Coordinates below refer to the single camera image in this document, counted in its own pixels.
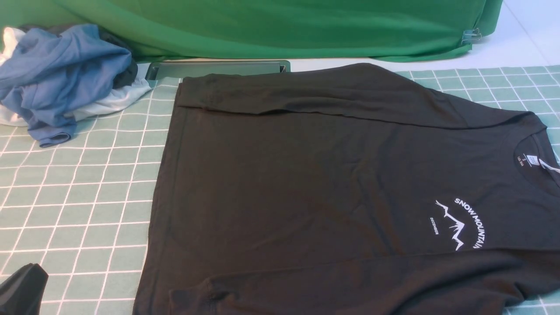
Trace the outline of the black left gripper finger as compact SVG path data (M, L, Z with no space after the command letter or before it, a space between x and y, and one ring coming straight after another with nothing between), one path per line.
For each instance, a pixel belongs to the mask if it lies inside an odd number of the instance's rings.
M38 315L48 273L37 263L18 269L0 285L2 315Z

